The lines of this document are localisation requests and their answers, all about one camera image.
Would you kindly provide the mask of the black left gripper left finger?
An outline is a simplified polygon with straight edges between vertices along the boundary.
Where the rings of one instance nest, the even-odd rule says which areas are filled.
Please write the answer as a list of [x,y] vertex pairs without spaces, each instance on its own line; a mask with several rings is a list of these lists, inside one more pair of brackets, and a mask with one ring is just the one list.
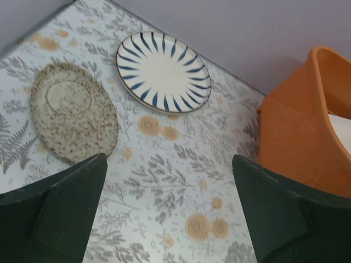
[[1,194],[1,262],[82,262],[106,173],[99,153]]

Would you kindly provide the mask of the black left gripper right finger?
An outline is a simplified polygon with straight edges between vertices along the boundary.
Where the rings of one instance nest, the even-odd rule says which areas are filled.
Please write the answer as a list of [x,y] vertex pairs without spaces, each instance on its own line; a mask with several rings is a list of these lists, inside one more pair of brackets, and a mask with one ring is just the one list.
[[350,199],[234,155],[236,188],[258,262],[350,262]]

